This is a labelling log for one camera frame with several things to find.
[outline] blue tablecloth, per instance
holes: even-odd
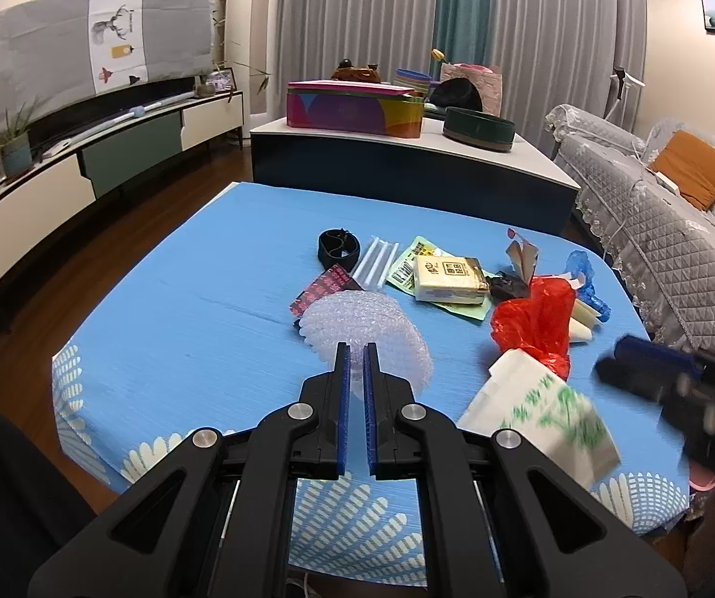
[[[316,238],[346,227],[372,236],[427,237],[484,269],[508,267],[506,226],[432,209],[241,184],[203,208],[111,291],[53,360],[53,398],[66,453],[117,492],[198,427],[254,427],[295,401],[327,369],[294,329],[288,305],[321,272]],[[562,273],[576,245],[522,232],[540,247],[540,273]],[[658,411],[594,385],[594,362],[626,333],[646,333],[614,273],[590,256],[596,290],[612,307],[589,344],[572,346],[569,383],[598,407],[622,456],[598,489],[638,533],[687,506],[681,439]],[[458,419],[499,355],[481,325],[390,286],[428,344],[435,371],[420,401]],[[347,473],[302,481],[291,563],[360,580],[424,583],[413,481],[368,475],[362,402],[352,397]]]

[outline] brown paper bag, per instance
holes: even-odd
[[[440,65],[440,80],[448,81],[449,79],[470,80],[480,92],[482,111],[497,117],[501,115],[502,75],[498,67],[442,63]]]

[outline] orange cushion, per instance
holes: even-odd
[[[695,135],[675,133],[651,168],[669,177],[696,209],[715,203],[715,149]]]

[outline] red plastic bag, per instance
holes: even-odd
[[[491,337],[504,351],[520,348],[567,380],[568,322],[576,292],[565,279],[535,277],[528,299],[510,299],[491,316]]]

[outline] curtain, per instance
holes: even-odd
[[[543,153],[554,145],[543,123],[552,107],[570,103],[603,116],[613,67],[642,79],[646,0],[494,0],[491,19],[489,63],[504,75],[502,115]],[[638,99],[631,90],[623,111],[627,130]]]
[[[326,79],[342,58],[428,71],[436,0],[279,0],[270,118],[286,113],[289,82]]]
[[[450,63],[484,64],[490,6],[491,0],[437,0],[432,46],[443,51]]]

